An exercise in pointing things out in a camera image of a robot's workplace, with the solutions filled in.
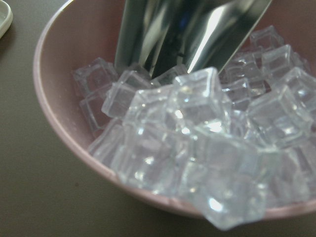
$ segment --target metal scoop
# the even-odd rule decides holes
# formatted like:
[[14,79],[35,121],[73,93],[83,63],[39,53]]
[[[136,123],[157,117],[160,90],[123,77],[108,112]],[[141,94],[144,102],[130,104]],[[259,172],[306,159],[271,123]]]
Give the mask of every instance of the metal scoop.
[[221,71],[272,0],[126,0],[115,66],[155,77],[177,64]]

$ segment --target white dish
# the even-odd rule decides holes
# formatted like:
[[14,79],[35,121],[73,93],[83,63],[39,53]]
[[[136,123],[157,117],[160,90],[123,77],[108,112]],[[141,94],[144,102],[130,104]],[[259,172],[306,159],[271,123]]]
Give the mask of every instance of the white dish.
[[13,20],[13,14],[10,6],[0,0],[0,38],[4,35],[4,33],[9,29]]

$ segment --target gray table surface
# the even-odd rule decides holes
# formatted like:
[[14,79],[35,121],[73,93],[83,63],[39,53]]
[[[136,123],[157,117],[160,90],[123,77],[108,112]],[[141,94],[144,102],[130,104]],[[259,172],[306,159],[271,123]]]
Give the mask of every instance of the gray table surface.
[[0,39],[1,237],[316,236],[316,213],[221,232],[143,204],[86,167],[50,128],[33,86],[37,40],[65,1],[6,2],[14,19]]

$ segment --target pink bowl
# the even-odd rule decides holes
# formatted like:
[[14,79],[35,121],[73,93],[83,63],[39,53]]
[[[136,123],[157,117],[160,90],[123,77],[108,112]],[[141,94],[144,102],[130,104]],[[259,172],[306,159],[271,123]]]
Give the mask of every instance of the pink bowl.
[[[114,62],[124,0],[69,0],[50,19],[34,57],[34,83],[39,103],[55,132],[88,166],[138,199],[169,212],[202,217],[190,204],[122,185],[114,172],[87,152],[93,141],[72,84],[71,70],[97,57]],[[316,1],[273,1],[258,29],[274,25],[316,72]],[[265,219],[316,210],[316,200],[268,209]]]

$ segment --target bowl rim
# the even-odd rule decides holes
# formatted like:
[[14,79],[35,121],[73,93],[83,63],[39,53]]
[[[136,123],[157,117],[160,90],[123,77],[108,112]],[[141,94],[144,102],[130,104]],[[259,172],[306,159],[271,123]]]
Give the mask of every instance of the bowl rim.
[[[138,188],[131,188],[123,185],[116,174],[105,165],[102,165],[96,159],[94,159],[85,149],[83,149],[71,136],[66,132],[61,123],[58,121],[53,113],[52,108],[49,105],[48,99],[45,95],[43,84],[41,81],[41,56],[42,48],[45,44],[46,36],[48,32],[53,27],[54,22],[58,19],[61,14],[67,13],[66,8],[74,3],[75,0],[68,0],[64,3],[50,18],[46,26],[44,27],[38,43],[35,48],[34,59],[33,59],[33,81],[35,86],[35,92],[38,98],[40,107],[48,120],[50,126],[53,128],[58,137],[63,141],[63,143],[86,165],[88,165],[92,170],[96,171],[99,175],[115,184],[125,192],[134,196],[135,198],[155,206],[159,209],[166,210],[171,213],[203,218],[202,214],[197,211],[190,203],[186,201],[179,200],[177,198],[169,198],[165,196],[155,195],[147,190],[142,190]],[[314,212],[316,210],[316,199],[309,200],[306,202],[289,204],[282,207],[268,208],[266,210],[263,220],[281,219],[286,217],[293,217],[302,214],[307,214]]]

